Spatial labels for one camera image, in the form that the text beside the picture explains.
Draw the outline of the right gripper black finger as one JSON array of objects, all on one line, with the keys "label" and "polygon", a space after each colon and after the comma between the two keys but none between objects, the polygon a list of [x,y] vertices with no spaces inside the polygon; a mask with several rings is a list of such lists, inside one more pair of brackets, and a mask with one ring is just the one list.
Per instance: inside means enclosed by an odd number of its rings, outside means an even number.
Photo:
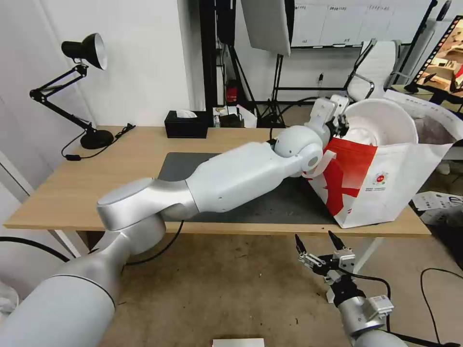
[{"label": "right gripper black finger", "polygon": [[331,242],[335,248],[333,257],[349,257],[352,256],[352,249],[345,246],[343,241],[336,236],[331,230],[328,231]]},{"label": "right gripper black finger", "polygon": [[327,275],[327,265],[324,260],[321,258],[310,254],[307,252],[304,243],[300,239],[300,237],[295,234],[295,243],[296,243],[296,250],[298,253],[299,261],[304,264],[304,266],[308,267],[313,271],[313,273],[326,276]]}]

